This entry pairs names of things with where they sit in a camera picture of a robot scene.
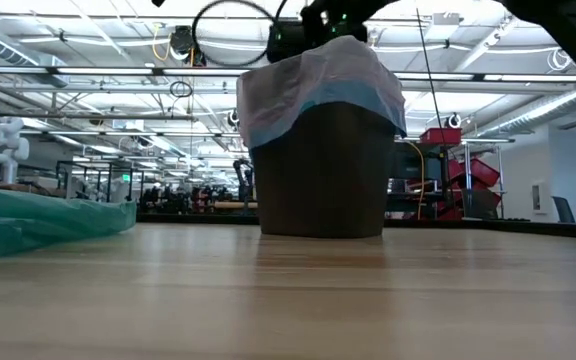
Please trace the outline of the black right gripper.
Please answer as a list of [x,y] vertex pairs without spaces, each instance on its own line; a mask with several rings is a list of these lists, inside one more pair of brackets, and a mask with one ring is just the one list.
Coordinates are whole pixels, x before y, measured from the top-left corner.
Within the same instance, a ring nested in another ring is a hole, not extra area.
[[298,56],[314,45],[314,33],[299,21],[280,20],[269,28],[266,56],[270,63]]

